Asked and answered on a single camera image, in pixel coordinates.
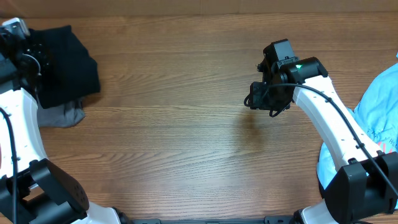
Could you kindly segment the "black polo shirt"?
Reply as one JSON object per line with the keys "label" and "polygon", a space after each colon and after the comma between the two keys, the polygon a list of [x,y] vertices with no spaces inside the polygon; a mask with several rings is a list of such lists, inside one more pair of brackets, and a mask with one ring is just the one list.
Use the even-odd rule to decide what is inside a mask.
{"label": "black polo shirt", "polygon": [[41,46],[42,86],[38,98],[52,108],[100,92],[98,64],[72,32],[71,26],[30,29],[30,39]]}

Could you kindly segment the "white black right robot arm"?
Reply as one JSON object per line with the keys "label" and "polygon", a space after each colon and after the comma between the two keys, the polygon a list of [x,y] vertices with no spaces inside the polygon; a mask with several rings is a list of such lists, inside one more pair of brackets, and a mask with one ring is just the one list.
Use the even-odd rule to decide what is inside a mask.
{"label": "white black right robot arm", "polygon": [[336,170],[316,205],[296,211],[290,223],[355,223],[397,208],[397,153],[386,154],[347,112],[328,72],[315,58],[265,56],[263,74],[244,104],[277,116],[295,103],[326,144]]}

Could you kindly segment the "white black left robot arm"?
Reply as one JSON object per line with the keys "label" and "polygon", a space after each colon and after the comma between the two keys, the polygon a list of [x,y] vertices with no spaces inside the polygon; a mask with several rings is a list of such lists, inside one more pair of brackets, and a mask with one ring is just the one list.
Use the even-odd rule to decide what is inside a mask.
{"label": "white black left robot arm", "polygon": [[96,61],[70,26],[1,26],[1,213],[14,223],[128,223],[91,202],[72,176],[51,162],[41,127],[66,128],[98,93]]}

